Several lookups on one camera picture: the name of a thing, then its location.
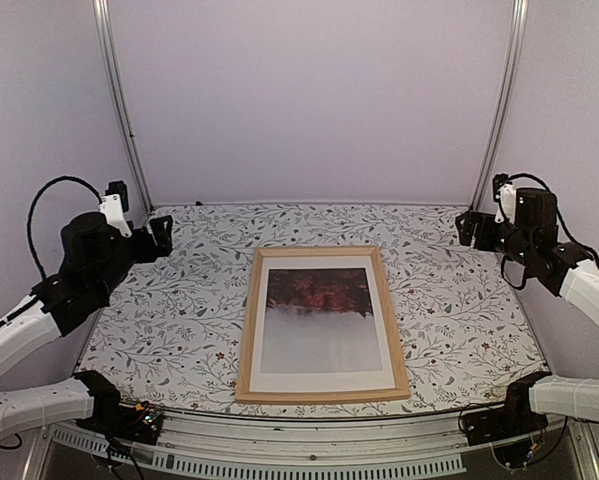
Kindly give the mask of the photo with white border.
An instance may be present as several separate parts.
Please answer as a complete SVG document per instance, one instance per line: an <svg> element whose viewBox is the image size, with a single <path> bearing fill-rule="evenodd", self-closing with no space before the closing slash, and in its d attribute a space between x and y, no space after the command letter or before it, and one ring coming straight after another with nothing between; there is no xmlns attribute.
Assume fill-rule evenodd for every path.
<svg viewBox="0 0 599 480"><path fill-rule="evenodd" d="M365 269L268 271L261 372L340 374L381 369Z"/></svg>

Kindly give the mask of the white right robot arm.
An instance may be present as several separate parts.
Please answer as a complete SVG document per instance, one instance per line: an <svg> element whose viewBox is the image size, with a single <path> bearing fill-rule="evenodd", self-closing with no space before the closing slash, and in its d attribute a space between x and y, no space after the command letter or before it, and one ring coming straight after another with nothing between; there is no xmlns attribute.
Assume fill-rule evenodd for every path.
<svg viewBox="0 0 599 480"><path fill-rule="evenodd" d="M520 267L523 289L536 281L549 293L540 306L533 289L524 298L548 366L512 380L504 403L460 421L471 444L540 430L548 416L599 424L599 259L576 241L560 218L556 196L546 188L494 182L493 214L470 210L456 220L461 244L495 252L501 266Z"/></svg>

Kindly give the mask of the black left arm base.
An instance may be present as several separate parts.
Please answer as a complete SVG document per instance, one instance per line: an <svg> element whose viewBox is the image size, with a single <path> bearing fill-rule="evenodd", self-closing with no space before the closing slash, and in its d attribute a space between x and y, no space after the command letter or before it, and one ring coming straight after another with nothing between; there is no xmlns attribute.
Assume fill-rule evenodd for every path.
<svg viewBox="0 0 599 480"><path fill-rule="evenodd" d="M117 405L107 413L93 414L90 418L77 420L82 429L130 442L156 445L162 431L164 411L147 401L134 406Z"/></svg>

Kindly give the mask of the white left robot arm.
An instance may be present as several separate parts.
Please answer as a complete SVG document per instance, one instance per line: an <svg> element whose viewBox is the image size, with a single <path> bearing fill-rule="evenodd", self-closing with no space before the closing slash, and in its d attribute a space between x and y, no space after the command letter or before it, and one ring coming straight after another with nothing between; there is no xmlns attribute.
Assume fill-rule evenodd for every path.
<svg viewBox="0 0 599 480"><path fill-rule="evenodd" d="M169 215L128 231L99 212L75 217L61 231L64 257L58 272L34 286L0 319L0 377L109 306L112 293L134 265L169 256L172 230ZM63 420L117 434L127 426L127 412L119 391L102 374L79 372L59 383L0 392L0 441Z"/></svg>

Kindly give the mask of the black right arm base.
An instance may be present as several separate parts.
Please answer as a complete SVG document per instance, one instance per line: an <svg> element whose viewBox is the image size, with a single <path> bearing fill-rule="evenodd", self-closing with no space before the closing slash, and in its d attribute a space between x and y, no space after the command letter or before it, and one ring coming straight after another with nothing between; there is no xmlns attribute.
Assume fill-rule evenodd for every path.
<svg viewBox="0 0 599 480"><path fill-rule="evenodd" d="M527 401L507 401L503 406L486 406L474 412L463 410L458 417L459 430L470 446L507 440L547 426L547 416L532 412Z"/></svg>

